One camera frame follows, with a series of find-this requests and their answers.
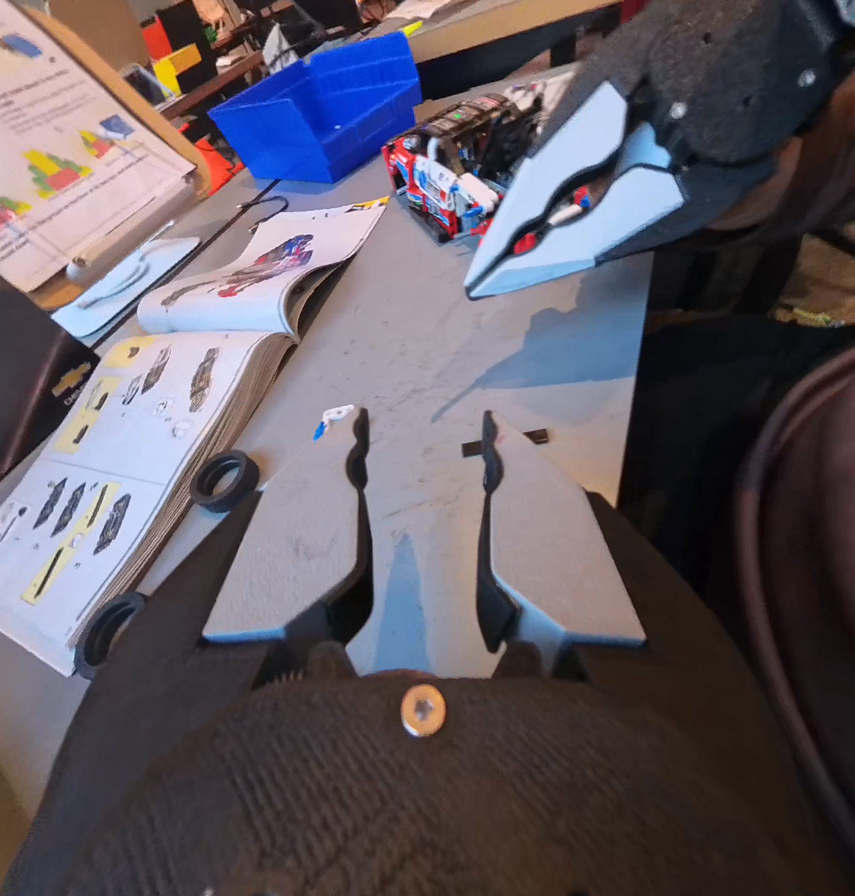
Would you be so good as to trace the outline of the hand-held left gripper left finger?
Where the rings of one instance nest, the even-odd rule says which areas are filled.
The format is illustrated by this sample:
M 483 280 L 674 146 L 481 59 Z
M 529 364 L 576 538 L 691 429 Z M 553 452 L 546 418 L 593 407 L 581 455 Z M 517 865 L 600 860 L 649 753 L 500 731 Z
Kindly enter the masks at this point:
M 205 641 L 350 641 L 364 627 L 374 605 L 369 435 L 368 411 L 356 408 L 259 491 Z

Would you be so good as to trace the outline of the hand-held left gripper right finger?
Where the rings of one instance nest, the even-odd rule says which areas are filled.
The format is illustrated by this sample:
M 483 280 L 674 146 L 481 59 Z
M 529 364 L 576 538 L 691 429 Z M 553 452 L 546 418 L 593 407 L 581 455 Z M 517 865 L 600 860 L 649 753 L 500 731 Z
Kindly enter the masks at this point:
M 476 609 L 489 653 L 531 644 L 551 673 L 572 647 L 644 648 L 645 629 L 586 490 L 492 410 L 480 455 Z

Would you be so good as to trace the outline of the person's right forearm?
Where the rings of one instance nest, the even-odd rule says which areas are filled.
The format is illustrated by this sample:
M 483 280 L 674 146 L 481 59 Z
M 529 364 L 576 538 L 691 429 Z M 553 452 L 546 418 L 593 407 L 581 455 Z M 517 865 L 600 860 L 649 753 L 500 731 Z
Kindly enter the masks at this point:
M 767 181 L 707 231 L 775 243 L 855 222 L 855 70 L 814 127 L 779 147 L 776 163 Z

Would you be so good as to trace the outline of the grey desk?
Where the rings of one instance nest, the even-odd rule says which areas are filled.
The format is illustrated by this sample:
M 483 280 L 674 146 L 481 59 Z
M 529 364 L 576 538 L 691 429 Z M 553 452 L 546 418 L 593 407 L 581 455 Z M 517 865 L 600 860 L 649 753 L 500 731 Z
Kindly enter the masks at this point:
M 322 409 L 368 410 L 375 597 L 348 649 L 362 673 L 492 668 L 475 598 L 484 466 L 460 449 L 485 410 L 545 427 L 537 454 L 617 496 L 650 255 L 472 302 L 470 254 L 466 241 L 438 246 L 391 200 L 238 442 L 268 479 L 311 445 Z

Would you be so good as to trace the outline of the black rubber toy tyre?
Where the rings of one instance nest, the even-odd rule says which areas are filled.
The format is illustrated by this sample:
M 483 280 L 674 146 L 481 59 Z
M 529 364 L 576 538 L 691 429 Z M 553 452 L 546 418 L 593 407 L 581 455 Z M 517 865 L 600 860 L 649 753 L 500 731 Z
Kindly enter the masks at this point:
M 142 592 L 130 591 L 109 599 L 92 614 L 75 645 L 75 674 L 88 682 L 96 678 L 119 637 L 147 601 Z
M 210 456 L 192 477 L 188 488 L 193 505 L 212 513 L 226 513 L 258 487 L 261 472 L 254 459 L 240 450 Z

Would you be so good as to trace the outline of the toy brick race car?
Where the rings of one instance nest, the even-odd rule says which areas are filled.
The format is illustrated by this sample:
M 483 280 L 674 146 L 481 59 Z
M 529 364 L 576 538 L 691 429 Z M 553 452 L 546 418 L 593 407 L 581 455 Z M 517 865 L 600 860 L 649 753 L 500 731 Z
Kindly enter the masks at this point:
M 547 82 L 516 84 L 442 107 L 390 139 L 395 193 L 439 243 L 487 231 L 545 118 Z

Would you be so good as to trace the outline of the grey work table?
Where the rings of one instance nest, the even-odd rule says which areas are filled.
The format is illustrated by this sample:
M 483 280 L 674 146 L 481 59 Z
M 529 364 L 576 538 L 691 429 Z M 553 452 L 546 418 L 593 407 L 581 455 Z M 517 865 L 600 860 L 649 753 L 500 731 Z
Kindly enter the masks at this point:
M 548 56 L 576 62 L 620 23 L 614 1 L 463 2 L 408 35 L 422 98 L 442 99 L 493 84 Z

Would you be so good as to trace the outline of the instruction booklet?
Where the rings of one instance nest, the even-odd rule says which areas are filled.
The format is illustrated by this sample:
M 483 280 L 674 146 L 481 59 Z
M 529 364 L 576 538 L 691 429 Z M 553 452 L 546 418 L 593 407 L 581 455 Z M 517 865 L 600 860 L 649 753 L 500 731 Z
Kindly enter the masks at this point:
M 155 290 L 0 505 L 0 633 L 75 675 L 91 617 L 135 585 L 274 383 L 321 281 L 389 198 L 262 219 L 244 251 Z

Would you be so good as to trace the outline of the person's dark trousers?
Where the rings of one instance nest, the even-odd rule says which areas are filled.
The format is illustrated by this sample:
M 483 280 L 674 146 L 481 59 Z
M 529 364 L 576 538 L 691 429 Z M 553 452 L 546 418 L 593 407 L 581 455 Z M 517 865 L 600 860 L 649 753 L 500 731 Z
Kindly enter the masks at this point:
M 855 347 L 855 324 L 681 316 L 641 344 L 617 507 L 735 641 L 735 482 L 758 433 L 804 376 Z

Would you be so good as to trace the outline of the blue plastic bin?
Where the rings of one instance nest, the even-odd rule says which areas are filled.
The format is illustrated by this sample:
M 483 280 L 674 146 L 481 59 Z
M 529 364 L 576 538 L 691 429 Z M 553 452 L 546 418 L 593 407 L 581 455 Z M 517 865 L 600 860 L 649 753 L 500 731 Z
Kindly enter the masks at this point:
M 253 177 L 333 184 L 410 129 L 421 101 L 410 42 L 396 31 L 294 62 L 209 117 Z

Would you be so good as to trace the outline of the black toy car set box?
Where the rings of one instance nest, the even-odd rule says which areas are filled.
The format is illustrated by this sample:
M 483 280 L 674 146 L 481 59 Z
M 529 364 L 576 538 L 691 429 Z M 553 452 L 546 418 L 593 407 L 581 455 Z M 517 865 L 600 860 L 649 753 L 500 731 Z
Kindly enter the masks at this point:
M 0 277 L 0 481 L 60 426 L 98 363 Z

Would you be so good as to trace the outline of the white curved object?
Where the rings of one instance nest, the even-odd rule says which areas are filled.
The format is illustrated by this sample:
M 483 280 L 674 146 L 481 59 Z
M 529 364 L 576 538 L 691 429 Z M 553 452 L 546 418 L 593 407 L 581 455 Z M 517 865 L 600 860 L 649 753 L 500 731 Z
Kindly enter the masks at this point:
M 200 237 L 150 240 L 50 317 L 86 347 L 96 347 L 132 316 L 143 297 L 175 279 L 201 244 Z

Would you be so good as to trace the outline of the orange plastic object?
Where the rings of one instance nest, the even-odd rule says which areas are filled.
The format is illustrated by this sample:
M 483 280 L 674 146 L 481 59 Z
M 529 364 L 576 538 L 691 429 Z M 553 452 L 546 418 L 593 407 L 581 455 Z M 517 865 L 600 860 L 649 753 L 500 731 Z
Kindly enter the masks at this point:
M 192 181 L 195 184 L 195 198 L 200 201 L 213 196 L 228 185 L 236 176 L 245 171 L 246 165 L 241 160 L 231 161 L 207 137 L 201 137 L 194 141 L 195 152 L 189 156 L 187 150 L 191 146 L 190 129 L 189 123 L 183 123 L 177 131 L 182 135 L 186 144 L 182 150 L 183 157 L 187 161 L 195 163 Z

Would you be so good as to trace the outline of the yellow black storage box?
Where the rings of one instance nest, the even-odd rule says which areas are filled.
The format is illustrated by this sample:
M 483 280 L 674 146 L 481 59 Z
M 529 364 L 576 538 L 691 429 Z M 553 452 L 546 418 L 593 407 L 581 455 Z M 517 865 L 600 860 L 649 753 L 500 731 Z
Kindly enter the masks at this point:
M 142 39 L 157 80 L 183 96 L 217 76 L 217 57 L 192 1 L 175 2 L 142 20 Z

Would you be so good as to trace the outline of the printed sheet in acrylic stand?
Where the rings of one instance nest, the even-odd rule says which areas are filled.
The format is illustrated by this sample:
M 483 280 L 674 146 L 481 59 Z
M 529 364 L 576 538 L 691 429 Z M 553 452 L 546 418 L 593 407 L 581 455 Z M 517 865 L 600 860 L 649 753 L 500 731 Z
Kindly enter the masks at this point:
M 68 302 L 209 194 L 200 151 L 69 28 L 0 2 L 0 278 Z

